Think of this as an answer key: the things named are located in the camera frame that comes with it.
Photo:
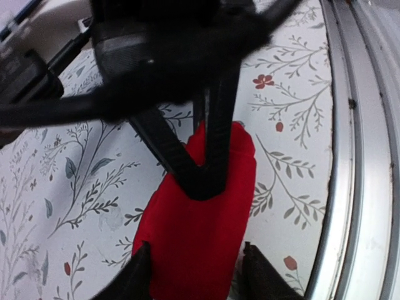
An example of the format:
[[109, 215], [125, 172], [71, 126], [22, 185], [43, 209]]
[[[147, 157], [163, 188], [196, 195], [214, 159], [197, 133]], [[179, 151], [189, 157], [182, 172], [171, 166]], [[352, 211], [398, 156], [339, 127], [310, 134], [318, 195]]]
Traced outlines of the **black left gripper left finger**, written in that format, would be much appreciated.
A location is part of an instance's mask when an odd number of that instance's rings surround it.
[[148, 242], [144, 242], [121, 271], [92, 300], [152, 299], [149, 293], [150, 282], [151, 248]]

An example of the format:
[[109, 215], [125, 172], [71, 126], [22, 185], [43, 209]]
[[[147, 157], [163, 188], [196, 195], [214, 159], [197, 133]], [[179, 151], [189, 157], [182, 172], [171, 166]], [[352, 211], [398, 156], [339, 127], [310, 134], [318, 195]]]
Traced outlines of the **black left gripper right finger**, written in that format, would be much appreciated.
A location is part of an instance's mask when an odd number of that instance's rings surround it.
[[245, 242], [243, 253], [242, 278], [246, 299], [305, 299], [281, 277], [256, 245]]

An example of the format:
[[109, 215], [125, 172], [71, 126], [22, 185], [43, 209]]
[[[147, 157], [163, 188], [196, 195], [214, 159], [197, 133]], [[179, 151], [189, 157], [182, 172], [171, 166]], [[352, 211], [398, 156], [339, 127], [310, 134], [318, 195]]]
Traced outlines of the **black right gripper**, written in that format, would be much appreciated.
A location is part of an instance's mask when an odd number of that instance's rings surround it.
[[[217, 196], [228, 176], [241, 62], [267, 45], [298, 6], [298, 1], [274, 1], [257, 12], [251, 1], [136, 1], [115, 15], [96, 18], [92, 45], [103, 84], [92, 94], [94, 118], [129, 118], [187, 196]], [[186, 103], [200, 91], [193, 103], [193, 128], [204, 123], [201, 164], [154, 108]]]

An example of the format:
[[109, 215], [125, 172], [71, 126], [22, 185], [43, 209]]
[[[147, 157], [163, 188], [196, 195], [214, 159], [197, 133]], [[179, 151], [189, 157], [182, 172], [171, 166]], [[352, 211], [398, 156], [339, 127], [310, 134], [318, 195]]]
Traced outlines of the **red sock pair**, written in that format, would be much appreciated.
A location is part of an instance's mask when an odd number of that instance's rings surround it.
[[226, 299], [249, 219], [256, 180], [255, 147], [242, 124], [231, 130], [225, 190], [190, 199], [167, 174], [149, 200], [132, 249], [151, 248], [153, 299]]

